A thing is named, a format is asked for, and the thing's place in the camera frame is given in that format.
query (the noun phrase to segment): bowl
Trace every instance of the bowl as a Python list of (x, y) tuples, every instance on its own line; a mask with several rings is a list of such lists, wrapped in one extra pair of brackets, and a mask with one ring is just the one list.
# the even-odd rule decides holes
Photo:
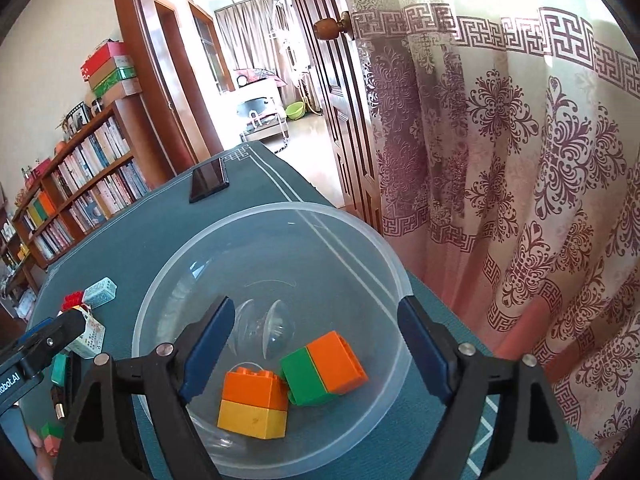
[(284, 111), (289, 119), (297, 121), (305, 114), (305, 104), (302, 101), (297, 101), (287, 106), (287, 109)]
[[(411, 293), (393, 249), (355, 216), (305, 202), (258, 206), (210, 225), (167, 261), (140, 307), (132, 356), (174, 342), (216, 296), (231, 298), (234, 329), (188, 410), (222, 474), (285, 478), (343, 455), (396, 400), (411, 362), (396, 312)], [(259, 440), (216, 427), (227, 371), (277, 372), (283, 356), (331, 330), (349, 343), (367, 383), (323, 406), (289, 405), (284, 438)]]

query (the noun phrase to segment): wooden door knob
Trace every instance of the wooden door knob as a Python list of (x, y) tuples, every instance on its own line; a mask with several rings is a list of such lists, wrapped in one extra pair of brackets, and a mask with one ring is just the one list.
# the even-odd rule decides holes
[(337, 22), (333, 18), (324, 18), (315, 22), (314, 34), (318, 40), (323, 41), (337, 40), (340, 34), (346, 34), (349, 38), (352, 38), (353, 29), (351, 28), (349, 11), (345, 10)]

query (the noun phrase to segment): metal screw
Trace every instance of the metal screw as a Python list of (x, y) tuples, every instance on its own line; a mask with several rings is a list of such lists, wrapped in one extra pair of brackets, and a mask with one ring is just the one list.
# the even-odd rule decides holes
[(98, 354), (94, 357), (94, 364), (96, 366), (102, 366), (109, 362), (109, 354)]
[(471, 357), (473, 354), (476, 353), (476, 347), (473, 346), (471, 343), (460, 343), (460, 346), (458, 347), (458, 351), (462, 355), (467, 355)]
[(522, 356), (522, 362), (531, 368), (538, 364), (538, 360), (536, 359), (535, 355), (532, 354), (524, 354)]
[(166, 357), (167, 355), (171, 355), (174, 351), (174, 346), (171, 343), (162, 343), (159, 344), (156, 348), (156, 354), (162, 357)]

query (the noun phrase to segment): floor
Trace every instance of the floor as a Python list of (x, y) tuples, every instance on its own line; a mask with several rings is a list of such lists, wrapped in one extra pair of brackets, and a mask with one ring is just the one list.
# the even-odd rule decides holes
[[(340, 177), (324, 117), (309, 113), (297, 121), (288, 121), (288, 124), (289, 145), (277, 155), (334, 206), (343, 207)], [(272, 152), (282, 146), (279, 136), (264, 139), (263, 142)]]

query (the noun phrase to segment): teal tablecloth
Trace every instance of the teal tablecloth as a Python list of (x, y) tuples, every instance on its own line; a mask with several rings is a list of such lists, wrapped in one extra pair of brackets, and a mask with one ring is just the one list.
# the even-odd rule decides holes
[[(296, 200), (328, 204), (292, 167), (259, 142), (242, 144), (222, 156), (230, 181), (226, 191), (190, 205), (190, 173), (183, 173), (108, 222), (52, 266), (31, 324), (55, 316), (66, 294), (108, 276), (118, 290), (114, 301), (96, 311), (97, 319), (106, 327), (103, 349), (115, 358), (130, 357), (136, 316), (149, 285), (169, 257), (193, 235), (231, 213), (256, 205)], [(458, 341), (472, 342), (488, 353), (428, 288), (413, 276), (411, 282), (414, 294), (434, 320), (444, 323)], [(32, 428), (55, 420), (49, 388), (47, 371), (46, 380), (20, 403)], [(137, 399), (134, 403), (153, 473), (159, 480), (169, 479), (151, 424)], [(398, 399), (367, 438), (341, 458), (296, 478), (408, 479), (443, 412), (438, 399), (428, 394), (412, 365)], [(478, 476), (494, 421), (495, 403), (489, 399), (463, 479)], [(598, 452), (578, 433), (570, 431), (578, 478), (587, 480), (598, 462)]]

